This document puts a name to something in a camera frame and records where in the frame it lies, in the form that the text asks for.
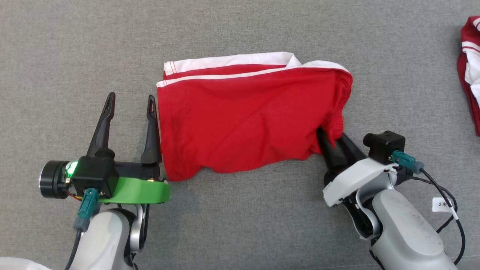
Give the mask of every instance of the gray robot arm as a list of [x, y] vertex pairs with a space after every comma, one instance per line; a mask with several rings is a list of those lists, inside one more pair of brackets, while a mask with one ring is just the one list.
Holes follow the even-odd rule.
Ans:
[[386, 270], [457, 269], [440, 236], [401, 193], [385, 189], [372, 206], [383, 226], [372, 252]]
[[412, 171], [393, 162], [399, 162], [399, 151], [403, 153], [403, 136], [390, 131], [368, 134], [364, 138], [370, 147], [368, 157], [345, 134], [337, 140], [343, 156], [336, 154], [321, 129], [317, 137], [329, 169], [324, 178], [325, 202], [329, 207], [345, 206], [360, 238], [371, 242], [371, 252], [385, 270], [457, 269], [438, 233], [395, 190], [420, 164], [411, 160]]
[[130, 224], [122, 213], [111, 209], [95, 215], [82, 235], [71, 269], [136, 270], [124, 255], [129, 234]]

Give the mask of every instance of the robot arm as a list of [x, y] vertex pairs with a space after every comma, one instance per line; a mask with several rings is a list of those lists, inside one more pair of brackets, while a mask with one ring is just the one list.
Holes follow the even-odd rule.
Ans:
[[329, 207], [345, 206], [360, 238], [371, 242], [371, 252], [384, 269], [456, 269], [437, 232], [395, 190], [413, 175], [392, 162], [394, 151], [404, 150], [403, 136], [390, 131], [366, 135], [368, 157], [345, 134], [337, 141], [345, 157], [336, 154], [321, 128], [317, 138], [329, 169], [324, 178], [325, 202]]
[[[78, 161], [51, 160], [39, 177], [44, 197], [73, 196], [82, 201], [73, 226], [82, 237], [67, 269], [70, 264], [75, 270], [135, 269], [132, 258], [144, 248], [150, 204], [169, 200], [170, 186], [166, 179], [159, 179], [162, 158], [155, 98], [148, 98], [147, 138], [140, 162], [117, 162], [108, 148], [114, 109], [115, 93], [111, 92], [87, 154]], [[100, 203], [118, 204], [119, 209], [98, 213]], [[120, 204], [135, 205], [136, 213]]]
[[383, 231], [372, 252], [387, 270], [454, 270], [442, 239], [398, 191], [385, 189], [373, 198]]

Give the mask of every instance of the red garment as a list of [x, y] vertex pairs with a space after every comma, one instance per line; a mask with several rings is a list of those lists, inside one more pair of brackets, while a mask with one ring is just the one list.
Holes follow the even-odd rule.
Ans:
[[468, 18], [461, 30], [461, 41], [458, 75], [467, 95], [475, 131], [480, 136], [480, 16]]
[[161, 149], [169, 179], [202, 167], [238, 172], [320, 153], [317, 127], [343, 132], [352, 85], [341, 65], [301, 65], [291, 53], [262, 53], [165, 63], [157, 83]]

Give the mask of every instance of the green led light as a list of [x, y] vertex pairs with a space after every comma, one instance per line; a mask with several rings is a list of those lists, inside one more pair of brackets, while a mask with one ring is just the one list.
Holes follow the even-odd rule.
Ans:
[[67, 169], [67, 176], [70, 178], [73, 175], [73, 172], [75, 171], [75, 168], [77, 168], [78, 161], [74, 161], [70, 163], [70, 166]]

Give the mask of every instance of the gray fabric surface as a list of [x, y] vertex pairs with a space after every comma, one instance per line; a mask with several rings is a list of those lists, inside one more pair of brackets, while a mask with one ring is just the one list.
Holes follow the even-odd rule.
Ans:
[[[85, 154], [108, 92], [116, 91], [110, 146], [139, 160], [145, 102], [163, 62], [289, 51], [301, 62], [334, 61], [354, 77], [346, 132], [392, 130], [406, 151], [459, 201], [467, 250], [478, 269], [480, 138], [456, 71], [459, 33], [478, 0], [0, 1], [0, 256], [63, 269], [78, 203], [44, 199], [48, 160]], [[172, 184], [151, 208], [140, 269], [378, 269], [347, 212], [322, 199], [320, 156], [251, 172], [201, 171]], [[399, 190], [438, 227], [432, 186]], [[448, 255], [460, 248], [452, 224]]]

